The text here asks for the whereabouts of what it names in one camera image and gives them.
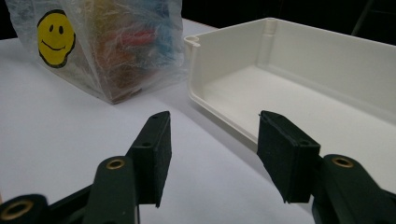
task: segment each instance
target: dark background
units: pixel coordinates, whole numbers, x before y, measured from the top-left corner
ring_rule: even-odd
[[[183,0],[182,17],[217,28],[273,17],[396,45],[396,0]],[[0,39],[16,37],[5,0],[0,19]]]

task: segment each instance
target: smiley face eyes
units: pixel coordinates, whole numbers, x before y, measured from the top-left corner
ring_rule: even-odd
[[[52,32],[53,31],[53,25],[51,25],[49,27],[49,31]],[[64,28],[62,26],[59,26],[59,34],[63,34],[64,33]]]

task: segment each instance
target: yellow smiley face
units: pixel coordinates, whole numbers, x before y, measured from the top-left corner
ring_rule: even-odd
[[[47,12],[37,24],[37,43],[40,57],[54,68],[66,65],[67,56],[75,46],[76,35],[64,12]]]

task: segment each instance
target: plastic bag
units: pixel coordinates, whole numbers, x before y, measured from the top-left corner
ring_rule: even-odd
[[[24,47],[112,104],[183,64],[181,0],[6,0]]]

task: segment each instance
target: white plastic bin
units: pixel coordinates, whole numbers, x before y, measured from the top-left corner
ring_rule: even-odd
[[[396,47],[277,19],[185,37],[191,99],[257,143],[286,116],[320,155],[359,161],[396,192]]]

